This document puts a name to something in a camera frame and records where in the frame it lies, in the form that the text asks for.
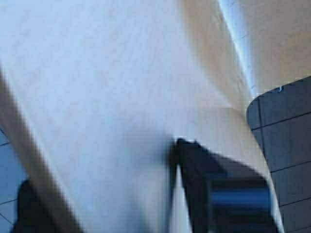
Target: dark blue tile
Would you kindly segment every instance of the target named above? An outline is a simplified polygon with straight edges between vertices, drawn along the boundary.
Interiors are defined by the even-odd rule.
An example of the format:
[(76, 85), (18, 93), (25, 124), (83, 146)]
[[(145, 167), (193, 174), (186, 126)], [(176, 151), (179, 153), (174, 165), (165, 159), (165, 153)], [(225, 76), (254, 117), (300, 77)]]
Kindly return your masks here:
[(272, 173), (280, 205), (311, 198), (311, 163)]
[(258, 100), (254, 100), (247, 108), (247, 122), (251, 129), (260, 127)]
[(253, 132), (254, 137), (257, 140), (257, 143), (258, 143), (261, 151), (263, 151), (263, 144), (262, 144), (262, 139), (261, 139), (261, 130), (257, 129), (257, 130), (253, 130), (252, 132)]
[(9, 233), (11, 228), (12, 228), (12, 225), (6, 219), (0, 216), (0, 232)]
[(305, 227), (303, 229), (299, 229), (299, 230), (296, 230), (296, 231), (290, 231), (288, 233), (310, 233), (310, 232), (311, 232), (311, 226)]
[(306, 78), (260, 96), (262, 125), (311, 112), (311, 78)]
[(311, 161), (311, 115), (262, 130), (265, 156), (271, 171)]
[(15, 200), (26, 174), (10, 145), (0, 147), (0, 203)]
[(285, 205), (280, 209), (286, 232), (311, 226), (311, 199)]
[(12, 224), (15, 223), (17, 219), (17, 201), (7, 202), (0, 205), (0, 214), (4, 216)]

